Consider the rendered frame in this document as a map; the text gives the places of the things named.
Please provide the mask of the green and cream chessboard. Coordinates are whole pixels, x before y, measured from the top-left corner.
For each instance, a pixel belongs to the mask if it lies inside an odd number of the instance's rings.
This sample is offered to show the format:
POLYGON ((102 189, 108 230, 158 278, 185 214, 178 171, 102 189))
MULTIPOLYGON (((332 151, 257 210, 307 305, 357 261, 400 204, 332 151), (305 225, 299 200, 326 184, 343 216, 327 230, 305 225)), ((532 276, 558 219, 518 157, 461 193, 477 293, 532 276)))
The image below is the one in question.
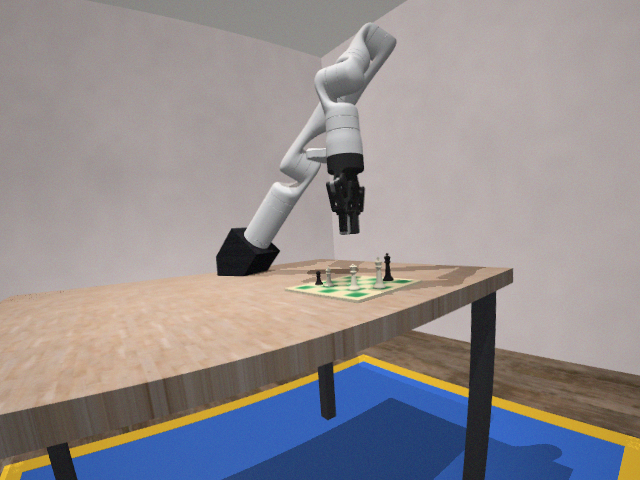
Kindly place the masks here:
MULTIPOLYGON (((382 281, 383 278, 384 277, 382 277, 382 281)), ((332 287, 325 287, 324 285, 327 280, 324 280, 321 281, 323 285, 315 285, 316 282, 314 282, 285 288, 285 291, 352 303, 361 303, 422 283, 422 280, 394 278, 394 281, 383 281, 386 288, 374 289, 373 286, 376 283, 376 277, 356 275, 356 279, 357 285, 361 287, 360 290, 356 291, 348 290, 351 285, 351 275, 331 279, 331 282, 334 284, 332 287)))

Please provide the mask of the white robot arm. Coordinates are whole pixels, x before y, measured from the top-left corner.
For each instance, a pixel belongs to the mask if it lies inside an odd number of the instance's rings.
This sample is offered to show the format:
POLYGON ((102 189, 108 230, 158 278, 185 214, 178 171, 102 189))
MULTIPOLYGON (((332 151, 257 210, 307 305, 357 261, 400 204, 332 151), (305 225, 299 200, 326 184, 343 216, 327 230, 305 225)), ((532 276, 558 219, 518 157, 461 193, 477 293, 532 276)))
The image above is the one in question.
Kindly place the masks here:
POLYGON ((298 182, 275 182, 272 185, 244 233, 251 244, 262 249, 269 247, 317 175, 321 163, 327 164, 328 156, 339 153, 363 155, 355 105, 396 43, 396 38, 382 28, 366 23, 335 65, 317 72, 314 86, 320 102, 280 164, 280 171, 298 182), (303 149, 324 132, 326 148, 303 149))

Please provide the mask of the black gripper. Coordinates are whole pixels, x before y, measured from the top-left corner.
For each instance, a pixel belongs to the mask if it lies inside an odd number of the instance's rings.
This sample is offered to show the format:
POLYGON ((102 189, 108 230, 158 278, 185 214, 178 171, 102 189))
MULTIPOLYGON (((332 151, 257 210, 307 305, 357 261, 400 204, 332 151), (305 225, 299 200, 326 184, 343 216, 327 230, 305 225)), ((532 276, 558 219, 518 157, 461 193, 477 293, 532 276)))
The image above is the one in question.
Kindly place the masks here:
POLYGON ((360 187, 357 175, 364 171, 363 155, 359 153, 330 155, 327 157, 327 171, 330 175, 334 175, 333 181, 326 182, 326 188, 332 212, 336 212, 339 217, 340 235, 359 234, 358 215, 364 210, 365 187, 360 187))

